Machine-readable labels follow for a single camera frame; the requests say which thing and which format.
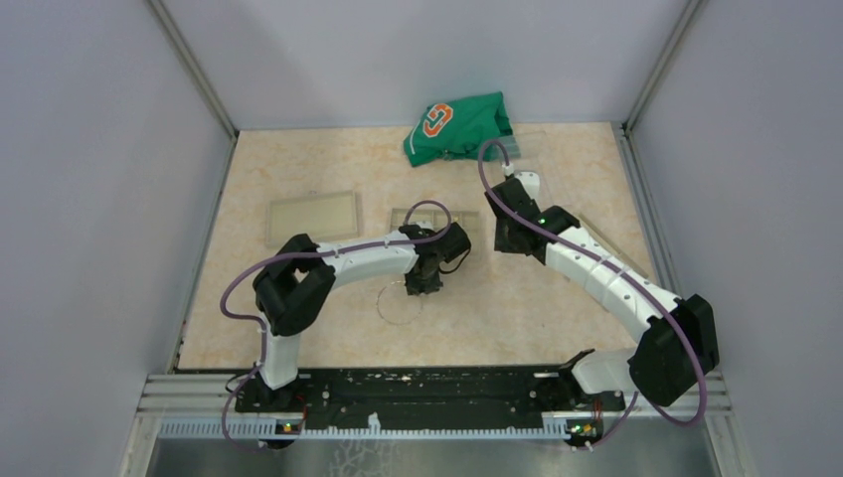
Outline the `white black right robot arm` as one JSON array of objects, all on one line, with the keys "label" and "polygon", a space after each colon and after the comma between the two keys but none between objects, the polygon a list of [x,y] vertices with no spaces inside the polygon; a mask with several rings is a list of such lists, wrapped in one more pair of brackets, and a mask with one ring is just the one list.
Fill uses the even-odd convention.
[{"label": "white black right robot arm", "polygon": [[540,180],[513,173],[485,197],[495,216],[494,248],[531,256],[577,284],[617,319],[634,347],[583,352],[560,396],[572,409],[587,408],[603,392],[638,392],[660,407],[672,405],[720,363],[714,310],[698,294],[664,289],[604,248],[580,220],[560,206],[540,210]]}]

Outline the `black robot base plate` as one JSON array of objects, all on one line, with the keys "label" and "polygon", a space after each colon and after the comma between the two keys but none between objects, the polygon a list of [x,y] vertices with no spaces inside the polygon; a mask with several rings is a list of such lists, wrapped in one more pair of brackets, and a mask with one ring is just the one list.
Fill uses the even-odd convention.
[{"label": "black robot base plate", "polygon": [[248,380],[234,404],[301,416],[308,430],[363,429],[370,415],[385,430],[539,429],[546,412],[625,408],[617,392],[586,394],[567,365],[302,369],[275,391]]}]

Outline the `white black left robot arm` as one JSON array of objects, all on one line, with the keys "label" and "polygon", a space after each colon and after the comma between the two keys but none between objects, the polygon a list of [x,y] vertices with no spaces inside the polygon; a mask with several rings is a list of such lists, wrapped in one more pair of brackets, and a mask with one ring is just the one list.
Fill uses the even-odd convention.
[{"label": "white black left robot arm", "polygon": [[317,243],[309,235],[291,238],[253,280],[255,305],[268,326],[258,396],[275,411],[291,408],[298,397],[300,335],[318,317],[328,295],[353,282],[382,275],[404,277],[407,295],[438,292],[441,266],[471,250],[458,224],[440,231],[409,224],[378,240]]}]

